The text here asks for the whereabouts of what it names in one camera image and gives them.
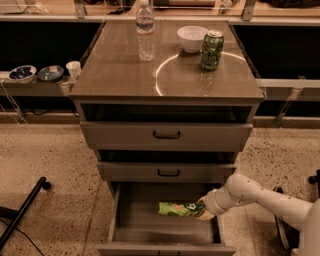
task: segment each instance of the open drawer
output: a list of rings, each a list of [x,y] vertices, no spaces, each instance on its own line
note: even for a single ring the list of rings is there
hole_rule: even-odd
[[[159,202],[196,202],[213,189],[204,183],[118,183],[108,243],[101,255],[215,255],[235,253],[225,247],[219,218],[158,214]]]

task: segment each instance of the white bowl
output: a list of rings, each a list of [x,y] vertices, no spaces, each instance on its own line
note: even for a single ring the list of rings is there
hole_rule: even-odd
[[[196,53],[202,48],[202,43],[208,29],[199,26],[185,26],[178,29],[178,37],[186,52]]]
[[[11,81],[27,84],[33,80],[36,72],[37,69],[34,66],[25,65],[11,70],[9,78]]]

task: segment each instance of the green snack bag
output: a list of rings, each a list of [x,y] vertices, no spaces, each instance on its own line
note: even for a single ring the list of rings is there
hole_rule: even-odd
[[[159,214],[176,217],[197,217],[203,213],[204,204],[185,203],[175,204],[170,202],[159,202]]]

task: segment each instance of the bottle cap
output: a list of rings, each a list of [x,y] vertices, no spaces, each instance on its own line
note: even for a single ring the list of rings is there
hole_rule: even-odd
[[[140,0],[140,5],[149,5],[149,0]]]

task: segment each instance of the white cup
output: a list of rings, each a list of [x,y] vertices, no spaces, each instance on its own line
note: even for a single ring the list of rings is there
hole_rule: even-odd
[[[76,81],[81,73],[81,63],[79,61],[70,61],[66,65],[73,81]]]

